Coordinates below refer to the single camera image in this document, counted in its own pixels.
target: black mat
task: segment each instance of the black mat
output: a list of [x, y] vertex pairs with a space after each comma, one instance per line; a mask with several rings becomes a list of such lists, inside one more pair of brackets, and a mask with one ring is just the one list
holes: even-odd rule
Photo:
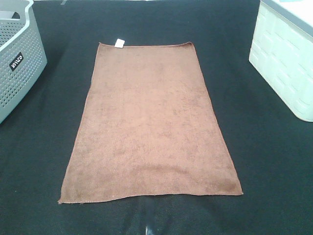
[[[313, 123], [248, 62], [258, 0], [38, 1], [48, 65], [0, 124], [1, 235], [313, 233]], [[244, 195], [58, 205], [98, 42], [195, 44]]]

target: brown towel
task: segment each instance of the brown towel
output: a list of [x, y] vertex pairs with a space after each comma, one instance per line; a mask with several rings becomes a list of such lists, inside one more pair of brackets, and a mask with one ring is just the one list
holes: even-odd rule
[[100, 44], [59, 203], [241, 195], [192, 43]]

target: white storage box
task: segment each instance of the white storage box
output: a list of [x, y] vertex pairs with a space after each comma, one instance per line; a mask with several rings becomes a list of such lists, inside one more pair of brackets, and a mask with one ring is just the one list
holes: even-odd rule
[[47, 63], [32, 4], [33, 0], [0, 0], [0, 11], [20, 16], [1, 19], [0, 14], [0, 123], [26, 95]]
[[261, 1], [249, 61], [298, 118], [313, 121], [313, 0]]

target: towel tag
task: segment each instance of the towel tag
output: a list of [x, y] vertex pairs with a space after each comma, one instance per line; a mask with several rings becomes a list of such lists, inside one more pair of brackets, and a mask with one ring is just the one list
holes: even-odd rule
[[117, 48], [123, 48], [125, 41], [122, 39], [117, 39], [115, 43], [115, 47]]

